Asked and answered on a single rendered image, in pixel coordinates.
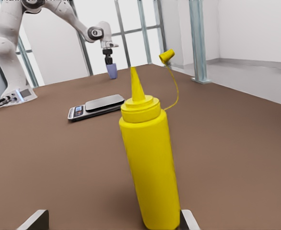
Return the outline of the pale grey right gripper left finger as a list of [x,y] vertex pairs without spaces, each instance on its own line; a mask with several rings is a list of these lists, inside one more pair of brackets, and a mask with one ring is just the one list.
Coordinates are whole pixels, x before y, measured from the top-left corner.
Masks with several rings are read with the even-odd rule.
[[37,210],[17,230],[49,230],[49,211]]

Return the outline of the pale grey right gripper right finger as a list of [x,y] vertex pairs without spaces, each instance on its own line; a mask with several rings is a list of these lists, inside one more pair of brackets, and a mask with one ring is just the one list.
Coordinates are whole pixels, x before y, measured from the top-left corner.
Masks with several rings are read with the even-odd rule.
[[180,210],[180,230],[200,230],[200,227],[189,209]]

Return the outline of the lavender plastic cup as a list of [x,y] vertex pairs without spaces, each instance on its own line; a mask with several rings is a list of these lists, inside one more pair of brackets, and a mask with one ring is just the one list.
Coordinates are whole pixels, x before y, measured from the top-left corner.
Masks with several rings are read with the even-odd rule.
[[116,63],[107,64],[106,65],[107,73],[110,77],[110,79],[116,79],[117,78],[117,65]]

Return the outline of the yellow squeeze sauce bottle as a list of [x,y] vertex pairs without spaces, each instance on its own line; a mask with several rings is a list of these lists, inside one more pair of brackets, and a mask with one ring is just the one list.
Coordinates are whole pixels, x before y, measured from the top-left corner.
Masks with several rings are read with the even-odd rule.
[[121,106],[119,126],[142,221],[149,230],[175,230],[181,208],[167,114],[144,93],[135,67],[130,74],[132,97]]

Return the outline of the black and silver kitchen scale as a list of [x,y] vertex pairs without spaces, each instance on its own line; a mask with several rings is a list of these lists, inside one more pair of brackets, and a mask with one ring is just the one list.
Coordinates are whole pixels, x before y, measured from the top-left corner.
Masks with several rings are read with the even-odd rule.
[[68,113],[68,120],[76,122],[118,111],[124,102],[125,99],[119,94],[90,100],[85,104],[72,107]]

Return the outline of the silver frame crossbar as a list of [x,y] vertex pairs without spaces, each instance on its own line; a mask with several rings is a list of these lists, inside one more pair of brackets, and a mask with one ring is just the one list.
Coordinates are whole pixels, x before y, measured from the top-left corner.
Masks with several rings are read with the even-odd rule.
[[[144,29],[145,30],[151,30],[151,29],[158,29],[160,28],[160,25],[154,25],[154,26],[147,26]],[[123,32],[118,32],[118,33],[113,33],[112,36],[119,36],[119,35],[126,35],[126,34],[131,34],[131,33],[136,33],[136,32],[140,32],[143,31],[142,28],[138,28],[138,29],[133,29],[133,30],[128,30],[128,31],[123,31]]]

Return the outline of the silver frame post with foot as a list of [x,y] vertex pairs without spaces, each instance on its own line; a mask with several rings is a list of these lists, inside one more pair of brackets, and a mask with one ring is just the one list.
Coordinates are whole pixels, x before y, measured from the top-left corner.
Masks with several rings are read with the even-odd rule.
[[191,36],[194,59],[195,77],[193,81],[207,84],[210,80],[207,77],[207,62],[205,52],[204,22],[203,22],[203,1],[189,0]]

